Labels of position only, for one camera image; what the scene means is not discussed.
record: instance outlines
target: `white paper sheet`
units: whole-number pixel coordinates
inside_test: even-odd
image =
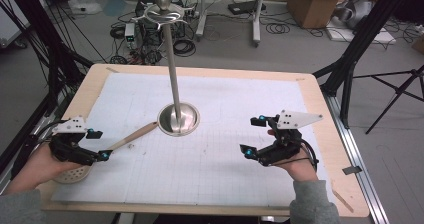
[[[109,161],[95,163],[79,183],[60,185],[55,201],[288,206],[292,179],[282,169],[247,160],[239,144],[266,147],[269,128],[250,125],[251,117],[281,110],[307,112],[296,82],[237,78],[178,77],[180,101],[200,112],[191,134],[171,137],[159,128],[116,150]],[[104,132],[83,140],[98,151],[149,122],[172,103],[169,76],[110,74],[87,120]],[[311,126],[300,129],[320,160],[318,176],[327,180]],[[327,182],[330,200],[333,199]]]

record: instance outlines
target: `black tripod leg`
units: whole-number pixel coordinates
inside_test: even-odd
[[[411,74],[412,71],[403,71],[403,72],[387,72],[387,73],[379,73],[373,75],[363,75],[363,76],[355,76],[353,78],[364,78],[364,77],[379,77],[379,76],[393,76],[399,74]]]
[[[424,81],[423,81],[423,76],[420,76],[420,83],[421,83],[421,93],[423,94],[423,99],[424,99]]]
[[[344,81],[342,104],[340,108],[340,119],[342,120],[343,125],[346,129],[349,129],[348,115],[349,115],[350,95],[352,92],[353,70],[354,68],[350,69]]]
[[[383,113],[381,113],[381,115],[377,118],[377,120],[375,120],[375,122],[371,125],[368,131],[365,132],[365,134],[368,134],[371,132],[371,130],[375,127],[375,125],[377,125],[377,123],[381,120],[381,118],[383,118],[384,114],[386,114],[387,111],[390,109],[390,107],[392,107],[393,104],[395,104],[395,102],[397,101],[397,99],[399,99],[400,95],[402,95],[402,93],[399,93],[396,95],[396,97],[389,103],[386,109],[384,109]]]
[[[326,67],[324,67],[324,68],[322,68],[322,69],[320,69],[320,70],[312,73],[312,75],[314,75],[315,78],[320,78],[322,76],[325,76],[328,73],[334,71],[334,69],[337,67],[338,64],[339,64],[339,61],[336,61],[333,64],[328,65],[328,66],[326,66]]]

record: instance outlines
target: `concrete floor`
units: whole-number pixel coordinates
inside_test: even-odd
[[[103,12],[77,18],[75,23],[99,52],[107,57],[112,53],[113,39],[110,25],[117,17],[135,8],[135,0],[96,0]],[[209,10],[230,14],[228,0],[218,0]],[[265,14],[283,13],[284,3],[265,3]],[[289,14],[276,16],[289,18]],[[70,27],[74,45],[82,56],[99,60],[93,48],[75,27]],[[315,37],[307,30],[291,26],[286,34],[270,34],[261,26],[261,43],[252,44],[251,22],[239,22],[224,17],[208,17],[205,38],[195,42],[196,53],[190,57],[176,57],[181,67],[261,70],[277,72],[313,73],[333,62],[344,52],[348,43],[330,41],[327,34]],[[402,31],[391,32],[402,37]],[[360,59],[355,75],[397,72],[418,69],[423,55],[411,48],[403,38],[386,50],[373,44]],[[121,48],[120,54],[128,54]],[[27,118],[47,93],[46,82],[31,48],[10,47],[0,52],[0,151],[10,143]],[[158,65],[166,65],[162,60]],[[409,75],[385,78],[394,85],[402,84]],[[326,77],[320,78],[323,83]],[[421,96],[419,81],[408,91]],[[422,142],[424,118],[423,103],[402,96],[375,129],[365,131],[380,115],[394,90],[371,78],[355,79],[349,112],[349,124],[365,161],[374,187],[391,223],[422,223],[424,218],[424,171]],[[137,215],[136,223],[151,223],[155,215]],[[48,212],[48,223],[109,223],[112,213]],[[343,223],[372,223],[370,218],[343,218]]]

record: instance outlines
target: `metal stand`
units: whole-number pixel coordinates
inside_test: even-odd
[[[184,22],[184,12],[191,9],[183,9],[175,4],[171,4],[171,0],[155,1],[156,4],[148,7],[144,11],[143,16],[133,20],[146,18],[152,23],[158,24],[158,30],[163,27],[174,104],[167,105],[160,111],[158,123],[159,128],[164,133],[171,136],[184,136],[196,129],[199,125],[200,115],[194,106],[188,103],[180,103],[170,25],[175,22]]]
[[[258,5],[255,11],[255,18],[253,19],[253,43],[255,47],[259,46],[261,41],[260,29],[259,29],[259,17],[261,15],[261,7],[264,0],[258,0]],[[203,36],[203,31],[206,25],[206,17],[208,16],[208,10],[205,9],[205,0],[200,0],[200,18],[199,24],[196,30],[196,40],[200,41]]]
[[[424,65],[420,67],[420,69],[415,70],[412,69],[410,71],[403,71],[403,72],[390,72],[390,73],[381,73],[381,74],[374,74],[374,75],[364,75],[364,76],[356,76],[353,78],[365,78],[365,77],[371,77],[374,78],[375,80],[383,83],[386,86],[389,86],[391,88],[393,88],[395,90],[395,94],[396,97],[393,98],[393,100],[389,103],[389,105],[384,109],[383,113],[381,113],[381,115],[377,118],[377,120],[371,125],[371,127],[367,130],[367,132],[365,132],[366,134],[370,133],[371,130],[375,127],[375,125],[377,125],[377,123],[380,121],[381,118],[383,118],[384,114],[386,114],[386,112],[393,106],[393,104],[395,104],[395,102],[397,101],[397,99],[399,99],[399,97],[402,94],[408,95],[412,98],[415,98],[419,101],[424,102],[424,81],[423,81],[423,70],[424,70]],[[378,78],[379,76],[393,76],[393,75],[399,75],[399,74],[411,74],[411,77],[409,77],[402,85],[400,85],[399,87],[394,86],[380,78]],[[416,79],[416,78],[420,79],[420,83],[421,83],[421,93],[422,93],[422,98],[419,96],[416,96],[410,92],[407,92],[406,89],[409,87],[409,85],[411,85],[411,83]]]
[[[163,25],[163,31],[174,104],[170,104],[160,111],[158,118],[159,128],[168,135],[183,136],[196,129],[199,125],[200,114],[191,104],[180,103],[170,24]]]

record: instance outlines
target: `electronic equipment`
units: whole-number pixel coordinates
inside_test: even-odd
[[[135,50],[138,47],[138,31],[136,29],[135,23],[125,24],[125,42],[127,47],[131,50]]]
[[[171,3],[183,6],[183,2],[181,0],[171,0]],[[138,0],[137,6],[135,7],[135,14],[136,16],[140,17],[143,16],[144,10],[150,5],[156,4],[155,0]]]
[[[302,139],[302,134],[297,129],[320,120],[322,120],[322,115],[285,110],[282,110],[280,115],[275,117],[253,117],[250,119],[250,124],[266,127],[268,123],[276,140],[272,145],[261,150],[243,144],[240,145],[240,150],[246,159],[256,160],[263,166],[272,166],[281,160],[290,159],[299,153],[302,148],[316,170],[318,160],[315,152],[311,145]]]
[[[247,1],[247,2],[229,4],[228,9],[234,15],[240,15],[243,13],[250,13],[250,12],[256,11],[257,6],[258,6],[258,1]],[[265,9],[266,9],[266,6],[262,4],[261,11]]]

